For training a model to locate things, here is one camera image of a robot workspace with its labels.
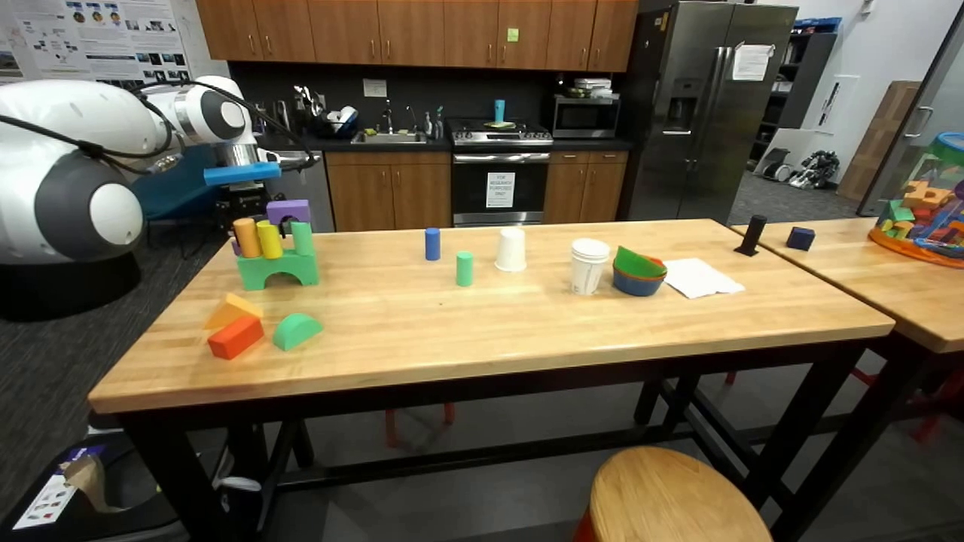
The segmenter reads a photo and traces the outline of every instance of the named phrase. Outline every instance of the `stool seat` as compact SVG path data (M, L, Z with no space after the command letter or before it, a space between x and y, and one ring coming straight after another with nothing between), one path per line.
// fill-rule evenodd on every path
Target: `stool seat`
M771 542L751 500L714 466L671 449L626 449L590 493L599 542Z

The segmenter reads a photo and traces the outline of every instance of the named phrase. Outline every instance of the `small white cup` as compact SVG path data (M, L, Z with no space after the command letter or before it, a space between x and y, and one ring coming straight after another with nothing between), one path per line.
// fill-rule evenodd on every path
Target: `small white cup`
M595 295L599 288L608 262L608 243L598 238L574 241L574 285L578 295Z
M499 227L499 254L493 268L504 273L525 271L525 227Z

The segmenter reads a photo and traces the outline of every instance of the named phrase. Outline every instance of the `stainless steel refrigerator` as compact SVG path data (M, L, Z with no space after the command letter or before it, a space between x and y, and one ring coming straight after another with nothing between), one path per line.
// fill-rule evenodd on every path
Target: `stainless steel refrigerator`
M625 84L621 217L727 222L786 55L794 5L647 0Z

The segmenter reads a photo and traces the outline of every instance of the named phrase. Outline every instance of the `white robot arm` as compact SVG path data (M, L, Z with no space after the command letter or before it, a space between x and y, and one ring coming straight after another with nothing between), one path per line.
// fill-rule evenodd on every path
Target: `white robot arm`
M131 253L142 207L121 171L162 171L217 141L254 165L257 139L228 77L147 87L97 82L0 87L0 264L99 262Z

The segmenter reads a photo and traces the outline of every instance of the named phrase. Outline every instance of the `kitchen backsplash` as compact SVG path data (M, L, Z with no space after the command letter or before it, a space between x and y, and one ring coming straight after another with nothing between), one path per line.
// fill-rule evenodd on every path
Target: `kitchen backsplash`
M394 128L423 126L437 105L452 116L490 116L490 102L507 100L508 121L552 121L549 100L555 73L485 73L485 68L370 68L370 67L311 67L311 62L231 62L231 77L254 102L294 102L291 84L327 94L327 105L356 105L362 126L382 122L385 100L362 96L362 77L388 84Z

